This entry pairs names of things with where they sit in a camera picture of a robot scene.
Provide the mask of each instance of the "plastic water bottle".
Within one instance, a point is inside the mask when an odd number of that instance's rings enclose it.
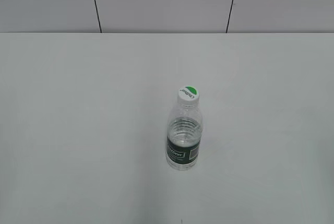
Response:
[[[198,90],[182,87],[168,119],[166,158],[169,165],[178,170],[187,170],[197,161],[203,129],[198,104]]]

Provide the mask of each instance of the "dark green label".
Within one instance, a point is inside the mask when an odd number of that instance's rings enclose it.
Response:
[[[172,143],[169,138],[167,138],[166,149],[168,157],[175,163],[189,164],[198,156],[199,143],[191,147],[180,147]]]

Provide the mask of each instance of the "white table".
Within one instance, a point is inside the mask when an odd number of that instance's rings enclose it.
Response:
[[[333,224],[333,68],[334,34],[0,34],[0,223]]]

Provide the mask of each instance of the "water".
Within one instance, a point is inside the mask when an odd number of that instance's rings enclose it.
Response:
[[[166,158],[173,168],[187,170],[195,165],[201,134],[201,126],[194,119],[178,117],[170,123],[167,137],[171,141],[171,148],[166,149]],[[184,158],[175,160],[173,154],[170,152],[171,149],[177,155],[184,153]]]

